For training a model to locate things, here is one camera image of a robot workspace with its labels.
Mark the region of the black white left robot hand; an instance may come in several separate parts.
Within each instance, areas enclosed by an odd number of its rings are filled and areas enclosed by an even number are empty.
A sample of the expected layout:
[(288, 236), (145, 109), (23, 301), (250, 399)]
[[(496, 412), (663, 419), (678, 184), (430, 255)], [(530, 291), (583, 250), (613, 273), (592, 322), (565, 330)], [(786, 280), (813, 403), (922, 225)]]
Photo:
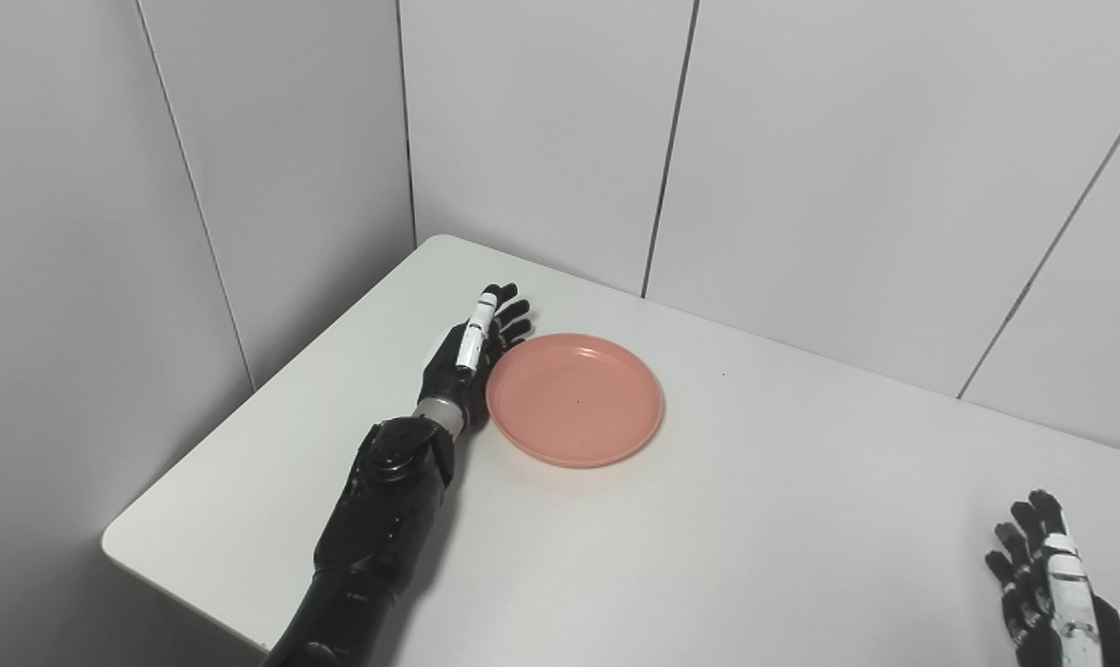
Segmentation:
[(480, 425), (491, 372), (533, 330), (530, 312), (516, 283), (485, 286), (470, 318), (452, 326), (424, 366), (414, 414), (441, 423), (452, 436)]

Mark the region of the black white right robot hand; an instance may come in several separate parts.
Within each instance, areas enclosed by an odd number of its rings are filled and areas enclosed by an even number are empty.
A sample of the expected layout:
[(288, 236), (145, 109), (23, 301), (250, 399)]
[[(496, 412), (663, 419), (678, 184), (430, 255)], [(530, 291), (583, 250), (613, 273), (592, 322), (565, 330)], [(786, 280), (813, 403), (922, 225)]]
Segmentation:
[(1012, 502), (986, 565), (1020, 666), (1120, 666), (1120, 609), (1096, 594), (1060, 499), (1045, 489)]

